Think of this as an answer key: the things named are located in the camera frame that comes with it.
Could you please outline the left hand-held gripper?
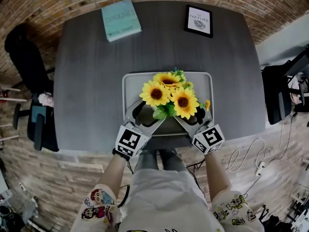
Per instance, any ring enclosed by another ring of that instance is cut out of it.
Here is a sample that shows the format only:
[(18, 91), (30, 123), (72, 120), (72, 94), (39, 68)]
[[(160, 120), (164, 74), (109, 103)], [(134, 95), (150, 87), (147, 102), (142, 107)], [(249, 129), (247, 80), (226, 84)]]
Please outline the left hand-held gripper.
[(135, 124), (134, 122), (144, 105), (145, 101), (143, 100), (138, 100), (131, 105), (125, 113), (124, 124), (120, 126), (115, 142), (115, 151), (125, 157), (138, 155), (151, 139), (153, 132), (166, 120), (166, 118), (155, 119), (150, 124)]

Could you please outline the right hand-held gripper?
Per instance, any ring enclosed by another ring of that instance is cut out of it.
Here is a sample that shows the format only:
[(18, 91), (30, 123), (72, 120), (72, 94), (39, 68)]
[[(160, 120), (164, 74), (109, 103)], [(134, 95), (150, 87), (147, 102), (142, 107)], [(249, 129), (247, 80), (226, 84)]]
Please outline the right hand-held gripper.
[(173, 118), (188, 132), (189, 137), (192, 139), (191, 144), (206, 155), (219, 149), (225, 138), (220, 126), (214, 124), (211, 110), (207, 110), (206, 107), (203, 109), (205, 111), (203, 125), (193, 125), (188, 119), (180, 116), (174, 116)]

